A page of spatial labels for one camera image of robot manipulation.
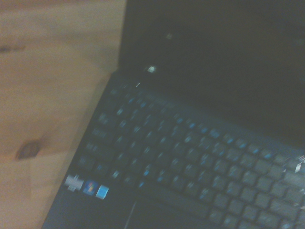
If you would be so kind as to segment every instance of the wooden surface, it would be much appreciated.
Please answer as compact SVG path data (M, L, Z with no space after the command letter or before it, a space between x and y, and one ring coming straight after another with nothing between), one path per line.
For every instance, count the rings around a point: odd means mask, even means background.
M41 227L116 69L124 6L75 0L0 12L0 46L17 48L0 53L1 229ZM16 160L30 140L41 151Z

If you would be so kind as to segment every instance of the sticker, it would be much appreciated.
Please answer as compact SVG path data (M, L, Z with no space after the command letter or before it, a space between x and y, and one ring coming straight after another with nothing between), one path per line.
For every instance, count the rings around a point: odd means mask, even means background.
M76 175L76 176L71 176L71 175L68 175L66 181L65 181L65 185L66 186L69 186L68 187L68 190L74 192L75 190L80 190L83 183L84 183L84 180L81 180L81 179L78 179L79 178L79 175Z
M84 190L82 192L89 195L89 196L92 196L95 193L95 191L97 190L98 185L99 184L96 183L95 181L88 180L86 182Z
M109 190L108 187L101 185L99 190L97 191L96 197L100 199L105 199L108 190Z

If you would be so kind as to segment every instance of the keyboard key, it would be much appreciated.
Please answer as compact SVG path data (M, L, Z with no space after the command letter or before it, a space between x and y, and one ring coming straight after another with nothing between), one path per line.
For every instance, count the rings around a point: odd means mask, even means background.
M289 189L286 194L286 200L292 204L301 204L304 197L304 192Z
M272 182L273 181L270 178L260 177L257 181L256 187L264 192L269 192Z
M285 172L284 182L289 185L296 186L298 188L305 188L305 176L291 171Z
M266 209L269 206L270 196L267 194L259 193L255 200L255 205Z
M209 220L216 224L221 224L224 218L224 213L220 210L213 208L211 210Z
M194 182L189 182L186 185L185 193L191 197L196 197L199 192L200 186Z
M270 167L270 170L269 170L267 176L269 176L275 180L280 180L283 176L283 172L284 172L283 167L277 166L277 165L272 165Z
M152 162L157 153L158 153L157 150L148 146L144 149L141 159L143 159L144 161Z
M205 218L208 214L209 208L205 204L184 198L181 194L176 194L166 188L145 181L140 181L139 186L138 190L144 195L194 214L197 217Z
M264 160L259 159L256 162L254 170L260 174L266 174L270 168L270 163Z
M118 118L111 115L107 115L105 113L101 113L97 121L105 128L114 129L118 122Z
M227 186L228 184L228 179L221 177L221 176L216 176L213 180L213 184L212 187L217 189L217 190L224 190L224 188Z
M228 176L234 180L239 180L242 177L243 169L239 166L231 166L228 172Z
M157 182L163 185L168 185L172 180L173 174L169 171L162 169L157 176Z
M240 159L242 154L243 152L241 150L230 148L226 158L230 161L236 162Z
M176 155L176 156L183 156L186 152L186 149L187 149L187 146L182 144L182 143L175 143L174 146L173 146L173 153Z
M248 205L244 209L243 217L245 219L254 221L258 213L258 208Z
M240 160L240 165L246 168L252 168L255 164L255 157L249 154L244 154Z
M217 160L214 166L214 171L220 173L220 174L226 174L229 167L229 163L224 160Z
M203 154L200 158L200 165L205 168L212 168L214 165L215 157L210 154Z
M230 203L228 211L233 214L240 215L244 209L244 205L245 205L244 202L241 202L237 199L233 199Z
M142 143L139 143L137 141L133 141L128 148L128 153L130 153L133 156L138 156L138 155L140 155L140 153L142 151L142 148L143 148Z
M254 189L245 187L242 191L240 198L246 202L251 203L254 200L255 195L256 195L256 191Z
M167 152L172 148L172 145L173 145L172 139L170 139L169 137L163 137L161 138L158 147L159 149Z
M196 163L197 160L199 159L200 153L198 150L194 149L194 148L190 148L187 153L185 158L193 163Z
M170 156L167 153L161 152L157 155L156 165L162 168L168 166L170 161Z
M98 162L95 166L94 173L99 176L106 176L106 173L108 172L109 166L105 163Z
M240 191L242 190L242 187L243 186L241 184L231 181L227 188L227 194L234 196L234 197L238 197L240 194Z
M129 138L120 135L115 139L114 147L121 151L124 151L127 148L128 143L129 143Z
M270 210L281 215L282 217L289 218L290 220L295 220L299 208L293 207L281 200L274 199L271 202Z
M238 224L238 218L233 215L226 215L224 218L223 226L229 229L236 229Z
M81 156L77 165L81 168L91 171L93 169L94 163L95 163L95 159L93 157Z
M262 211L257 221L266 227L271 227L272 229L276 229L280 222L280 218L269 212Z
M143 163L137 158L132 159L128 167L128 169L135 174L139 174L142 168L143 168Z
M170 168L176 173L180 173L184 168L184 161L178 158L174 158L171 162Z
M212 203L216 192L209 188L204 188L199 194L199 199L205 203Z
M225 209L228 206L229 197L224 194L217 194L214 205L218 208Z
M190 179L194 179L196 177L198 171L199 171L199 167L198 166L195 166L195 165L192 165L192 164L188 164L185 167L183 175L185 175L186 177L188 177Z
M154 131L149 131L147 135L145 136L144 141L149 144L150 146L154 146L157 141L159 140L160 136L154 132Z
M175 176L173 178L173 181L171 183L171 187L177 191L182 191L186 184L186 179L181 176Z
M125 153L119 153L114 164L118 167L125 168L128 164L129 157Z
M280 184L280 183L274 183L271 188L271 194L281 198L285 195L286 190L288 189L288 186Z

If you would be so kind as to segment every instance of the laptop keyboard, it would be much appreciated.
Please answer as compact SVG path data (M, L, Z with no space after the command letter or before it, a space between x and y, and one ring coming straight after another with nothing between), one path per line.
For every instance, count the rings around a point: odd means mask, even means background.
M207 128L125 84L103 96L79 168L224 228L304 228L303 158Z

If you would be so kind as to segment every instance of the black keyboard key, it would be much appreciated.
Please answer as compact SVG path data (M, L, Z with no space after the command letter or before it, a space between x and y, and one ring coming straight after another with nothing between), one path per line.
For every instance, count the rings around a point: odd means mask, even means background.
M217 160L214 166L214 171L220 173L220 174L226 174L227 170L229 168L229 163L224 160Z
M171 162L170 169L176 173L180 173L184 168L185 162L182 159L174 158Z
M255 195L256 195L256 191L254 189L245 187L242 190L240 198L248 203L251 203L254 200Z
M109 166L105 163L97 163L94 169L94 173L99 175L99 176L106 176L108 172Z
M142 140L146 135L147 130L144 127L135 125L131 130L131 138Z
M270 167L270 170L267 174L267 176L275 179L275 180L280 180L283 176L284 173L284 168L281 166L277 166L277 165L272 165Z
M212 154L215 156L224 156L227 151L227 146L222 143L216 143L212 149Z
M160 136L154 132L154 131L149 131L147 135L145 136L144 141L149 144L150 146L156 145L157 141L159 140Z
M231 166L228 172L228 176L234 180L239 180L242 177L244 170L239 166Z
M117 122L118 122L118 118L111 116L111 115L107 115L105 113L102 113L97 120L103 127L108 128L108 129L114 129Z
M260 177L257 181L256 188L263 192L269 192L272 182L273 181L270 178Z
M132 127L131 123L129 123L127 120L123 120L118 125L118 132L126 135L129 133L131 127Z
M303 198L304 198L304 192L302 193L300 191L296 191L291 188L287 191L287 194L285 197L286 201L288 201L292 204L295 204L295 205L302 204Z
M137 158L132 159L128 167L128 169L135 174L139 174L142 168L143 168L143 162Z
M145 117L143 126L148 129L154 129L157 126L158 118L152 114Z
M281 183L274 183L272 185L270 193L273 194L274 196L282 198L285 195L287 189L288 189L288 186L286 186L286 185L283 185Z
M158 153L157 150L155 150L154 148L151 148L151 147L146 147L142 153L142 156L141 158L144 160L144 161L149 161L149 162L152 162L156 156L156 154Z
M273 211L274 213L281 215L284 218L289 218L290 220L295 220L297 217L299 208L296 208L281 200L274 199L271 202L270 210Z
M305 188L305 176L291 171L285 172L284 182L298 188Z
M239 219L233 215L226 215L223 226L228 229L236 229Z
M237 199L233 199L231 200L228 211L236 215L241 215L244 209L244 205L245 205L244 202L241 202Z
M200 165L205 168L212 168L214 165L215 157L210 154L203 154L200 158Z
M226 158L230 161L236 162L240 159L242 154L243 152L241 150L230 148Z
M112 168L109 173L109 178L115 182L119 182L123 176L123 172L120 169Z
M161 138L158 147L163 151L169 151L172 148L173 140L169 137Z
M266 227L276 229L279 225L280 218L272 213L262 211L257 221Z
M221 177L221 176L216 176L213 180L212 187L219 190L219 191L222 191L222 190L225 189L227 184L228 184L228 179L227 178Z
M190 179L194 179L197 175L199 171L199 167L192 165L192 164L187 164L187 166L185 167L184 173L183 175L185 175L186 177L190 178Z
M173 174L162 169L157 175L157 182L163 185L168 185L172 180Z
M264 193L259 193L255 200L255 205L261 208L268 208L270 202L270 196Z
M210 213L210 216L209 216L210 221L219 225L223 222L223 218L224 218L224 213L222 211L217 210L215 208L213 208L211 210L211 213Z
M258 213L258 208L248 205L244 209L243 217L245 219L254 221Z
M142 143L133 141L128 148L128 153L130 153L133 156L138 156L141 153L142 148L143 148Z
M249 154L244 154L239 164L246 168L252 168L255 164L255 157Z
M225 209L229 204L229 197L224 194L217 194L213 203L216 207Z
M204 188L200 194L199 199L205 203L212 203L214 201L214 197L216 192L210 188Z
M270 169L271 164L265 160L259 159L256 162L256 165L254 167L254 170L260 174L266 174L268 170Z
M201 170L198 175L198 182L204 185L209 185L212 181L213 174L208 170Z
M152 164L149 164L144 168L143 176L147 179L155 179L157 176L157 172L157 167Z
M145 181L140 181L139 186L140 188L138 190L144 195L148 195L151 198L172 205L200 218L205 218L208 214L209 208L205 204L184 198L181 194L176 194L166 188Z
M82 155L77 165L85 170L91 171L93 169L95 159L90 156Z
M227 194L238 197L240 194L240 191L242 190L242 185L240 183L231 181L227 188Z
M196 197L198 195L200 186L194 182L188 182L185 188L185 193L191 197Z
M175 176L171 183L171 188L181 192L185 184L186 184L186 179L184 177Z
M171 137L176 140L182 140L185 133L186 133L186 129L184 127L177 125L173 128L173 131L171 132Z
M123 178L123 184L129 187L134 187L137 177L131 173L127 173Z
M168 167L170 156L167 153L161 152L157 155L156 165L162 168Z
M194 148L190 148L187 153L185 158L193 163L196 163L199 159L200 153L198 150L194 149Z
M110 145L114 139L113 133L98 128L93 129L92 135L98 140L108 145Z
M177 142L174 144L173 146L173 153L175 154L175 156L183 156L186 152L186 149L187 149L187 146L180 143L180 142Z

